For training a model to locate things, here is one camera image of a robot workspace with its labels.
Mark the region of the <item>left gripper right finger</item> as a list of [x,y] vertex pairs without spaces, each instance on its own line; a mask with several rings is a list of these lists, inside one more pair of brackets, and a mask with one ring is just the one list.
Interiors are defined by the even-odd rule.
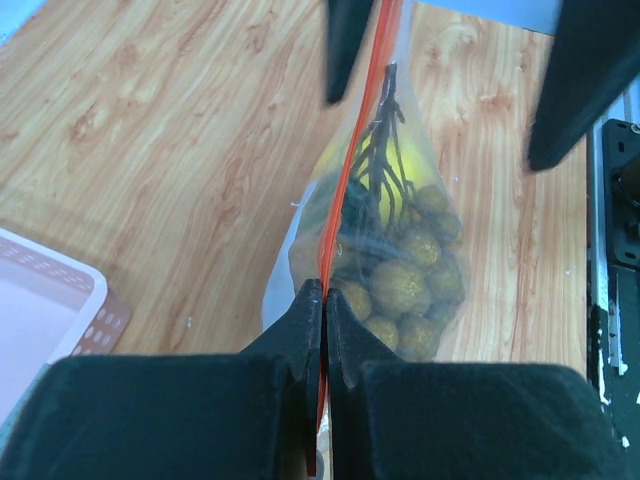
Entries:
[[626,479],[593,387],[539,363],[407,362],[326,303],[337,479]]

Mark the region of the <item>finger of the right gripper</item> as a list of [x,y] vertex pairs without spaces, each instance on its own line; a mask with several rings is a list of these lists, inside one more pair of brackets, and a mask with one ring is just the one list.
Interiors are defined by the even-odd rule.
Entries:
[[527,169],[559,165],[638,75],[638,0],[564,1],[530,127]]
[[373,0],[326,2],[325,102],[342,101],[362,45]]

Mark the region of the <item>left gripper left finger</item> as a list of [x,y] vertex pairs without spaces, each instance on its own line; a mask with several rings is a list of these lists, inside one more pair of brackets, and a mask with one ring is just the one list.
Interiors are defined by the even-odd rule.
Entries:
[[322,288],[236,354],[73,356],[28,397],[5,479],[306,479],[315,474]]

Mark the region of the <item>yellow fake lemon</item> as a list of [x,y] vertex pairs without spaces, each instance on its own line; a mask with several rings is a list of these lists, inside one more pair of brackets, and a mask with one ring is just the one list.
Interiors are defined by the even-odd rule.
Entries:
[[[347,135],[330,144],[314,166],[311,179],[340,175],[349,142]],[[403,193],[413,195],[423,187],[438,185],[440,177],[437,164],[404,134],[399,134],[398,142],[393,138],[387,141],[383,167],[378,211],[382,225],[387,226],[389,220],[399,217]]]

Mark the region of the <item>brown longan fruit bunch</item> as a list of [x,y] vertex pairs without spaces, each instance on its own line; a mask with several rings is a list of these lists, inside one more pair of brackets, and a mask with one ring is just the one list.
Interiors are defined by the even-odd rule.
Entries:
[[386,144],[406,135],[398,67],[385,69],[372,120],[350,168],[337,244],[346,259],[333,266],[331,285],[358,318],[407,361],[431,361],[466,296],[458,253],[460,220],[441,181],[403,193],[397,220],[383,226],[378,211]]

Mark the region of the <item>clear zip bag orange seal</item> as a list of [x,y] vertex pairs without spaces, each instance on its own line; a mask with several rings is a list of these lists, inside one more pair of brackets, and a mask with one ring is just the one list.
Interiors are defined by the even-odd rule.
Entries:
[[413,5],[381,5],[359,109],[317,162],[263,300],[265,327],[319,279],[306,375],[338,479],[443,479],[428,398],[468,290],[464,231],[409,78]]

